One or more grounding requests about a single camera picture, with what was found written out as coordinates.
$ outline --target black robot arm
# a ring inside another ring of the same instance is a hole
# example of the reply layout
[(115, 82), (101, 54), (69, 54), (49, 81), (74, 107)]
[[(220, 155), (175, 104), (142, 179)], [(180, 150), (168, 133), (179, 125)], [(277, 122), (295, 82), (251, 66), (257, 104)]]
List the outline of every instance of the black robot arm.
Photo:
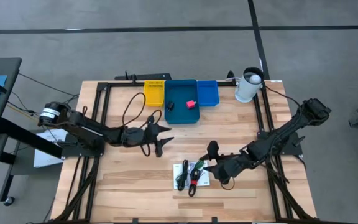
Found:
[(39, 126), (62, 128), (77, 138), (78, 142), (89, 150), (95, 150), (100, 146), (100, 139), (112, 146), (136, 147), (149, 144), (155, 145), (157, 157), (162, 155), (164, 144), (173, 139), (166, 138), (158, 140), (159, 133), (171, 130), (154, 122), (154, 117), (149, 116), (146, 121), (146, 128), (128, 128), (127, 126), (107, 127), (85, 116), (87, 107), (82, 113), (72, 110), (66, 103), (51, 102), (45, 105), (39, 119)]
[(252, 141), (240, 149), (239, 154), (219, 155), (218, 143), (211, 141), (207, 148), (208, 153), (200, 159), (215, 159), (217, 164), (204, 169), (212, 172), (215, 179), (222, 184), (227, 184), (231, 177), (237, 177), (244, 169), (255, 169), (265, 162), (269, 155), (280, 153), (288, 138), (297, 130), (324, 123), (330, 112), (331, 110), (316, 98), (304, 101), (289, 122), (270, 132), (267, 138)]

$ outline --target caster wheel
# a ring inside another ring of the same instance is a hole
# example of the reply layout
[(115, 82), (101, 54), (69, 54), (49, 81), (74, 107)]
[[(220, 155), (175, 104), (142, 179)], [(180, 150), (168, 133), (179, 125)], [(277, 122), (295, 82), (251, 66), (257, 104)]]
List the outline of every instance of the caster wheel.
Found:
[(13, 204), (13, 202), (15, 202), (15, 198), (14, 197), (10, 197), (8, 196), (4, 202), (5, 206), (10, 206)]

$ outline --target black desk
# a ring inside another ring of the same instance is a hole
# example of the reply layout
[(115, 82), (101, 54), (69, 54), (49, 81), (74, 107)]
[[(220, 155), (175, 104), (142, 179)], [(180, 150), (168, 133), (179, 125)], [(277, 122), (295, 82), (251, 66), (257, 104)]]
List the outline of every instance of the black desk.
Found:
[(21, 58), (0, 58), (0, 75), (7, 75), (7, 80), (4, 84), (4, 88), (7, 92), (6, 94), (1, 93), (0, 95), (0, 162), (10, 164), (5, 178), (5, 183), (1, 190), (0, 202), (8, 199), (7, 194), (13, 180), (13, 175), (11, 174), (12, 164), (16, 159), (16, 153), (8, 154), (3, 152), (7, 137), (26, 143), (57, 158), (61, 158), (62, 156), (62, 149), (60, 147), (41, 137), (38, 137), (34, 133), (8, 121), (5, 118), (2, 118), (2, 113), (4, 112), (9, 95), (12, 92), (17, 75), (19, 74), (19, 67), (21, 63)]

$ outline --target white cylinder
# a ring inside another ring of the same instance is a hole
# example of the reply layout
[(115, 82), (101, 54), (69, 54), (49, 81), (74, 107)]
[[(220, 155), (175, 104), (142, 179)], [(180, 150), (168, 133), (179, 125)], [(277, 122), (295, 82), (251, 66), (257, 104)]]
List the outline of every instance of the white cylinder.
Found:
[(262, 86), (264, 75), (261, 69), (249, 67), (244, 70), (240, 82), (237, 84), (234, 96), (241, 103), (248, 103)]

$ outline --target yellow bin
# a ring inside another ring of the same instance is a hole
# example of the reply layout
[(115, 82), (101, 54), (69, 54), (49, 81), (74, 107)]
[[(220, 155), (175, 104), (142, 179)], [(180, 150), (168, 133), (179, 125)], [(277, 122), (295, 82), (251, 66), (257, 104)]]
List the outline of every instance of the yellow bin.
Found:
[(162, 106), (164, 104), (165, 80), (146, 80), (144, 82), (144, 95), (147, 106)]

